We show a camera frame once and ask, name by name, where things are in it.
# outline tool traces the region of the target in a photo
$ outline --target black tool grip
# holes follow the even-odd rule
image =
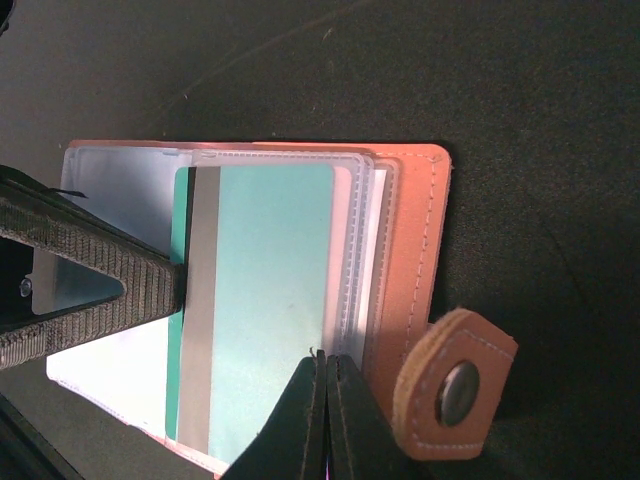
[[[105,301],[5,322],[0,369],[166,317],[182,306],[182,265],[1,166],[0,236],[108,275],[123,288]]]

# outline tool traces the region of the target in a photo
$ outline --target card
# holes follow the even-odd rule
[[[174,253],[189,274],[181,342],[170,331],[180,377],[177,392],[168,384],[169,437],[233,462],[300,358],[321,347],[333,197],[326,164],[178,172]]]

